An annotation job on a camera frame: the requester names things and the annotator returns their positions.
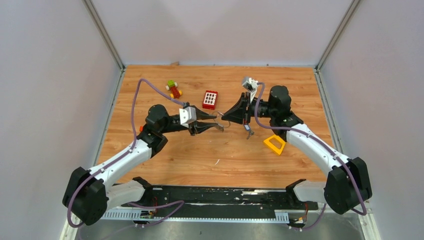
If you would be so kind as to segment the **silver keyring with keys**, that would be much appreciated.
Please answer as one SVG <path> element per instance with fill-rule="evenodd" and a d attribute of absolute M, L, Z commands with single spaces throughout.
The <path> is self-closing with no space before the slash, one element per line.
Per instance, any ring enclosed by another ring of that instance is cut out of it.
<path fill-rule="evenodd" d="M 228 120 L 224 120 L 223 116 L 224 114 L 220 111 L 213 111 L 212 115 L 215 117 L 213 119 L 213 121 L 216 123 L 216 128 L 220 131 L 220 132 L 224 132 L 225 130 L 227 130 L 230 126 L 231 126 L 231 122 Z"/>

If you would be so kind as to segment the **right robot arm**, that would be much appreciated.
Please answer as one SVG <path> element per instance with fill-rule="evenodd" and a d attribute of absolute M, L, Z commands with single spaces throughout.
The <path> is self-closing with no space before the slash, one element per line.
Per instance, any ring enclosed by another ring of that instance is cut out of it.
<path fill-rule="evenodd" d="M 273 86 L 267 100 L 245 92 L 221 118 L 248 125 L 254 117 L 260 127 L 272 130 L 284 142 L 299 149 L 326 175 L 324 182 L 304 179 L 288 185 L 285 201 L 290 208 L 316 202 L 327 204 L 340 215 L 348 211 L 366 215 L 365 201 L 373 195 L 367 164 L 360 157 L 348 157 L 320 139 L 291 110 L 291 101 L 284 85 Z"/>

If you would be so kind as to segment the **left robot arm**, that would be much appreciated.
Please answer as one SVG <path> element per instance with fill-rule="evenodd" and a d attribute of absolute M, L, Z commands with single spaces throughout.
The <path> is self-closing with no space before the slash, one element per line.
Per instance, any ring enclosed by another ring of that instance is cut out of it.
<path fill-rule="evenodd" d="M 78 228 L 79 224 L 72 222 L 72 216 L 76 216 L 82 224 L 93 225 L 108 210 L 132 202 L 149 206 L 153 193 L 144 179 L 136 177 L 123 184 L 117 184 L 117 180 L 157 155 L 168 142 L 166 133 L 188 131 L 195 136 L 210 128 L 223 131 L 214 119 L 215 115 L 194 105 L 184 105 L 175 115 L 169 115 L 162 104 L 150 107 L 145 125 L 126 148 L 103 163 L 89 169 L 78 167 L 72 172 L 62 199 L 68 224 Z"/>

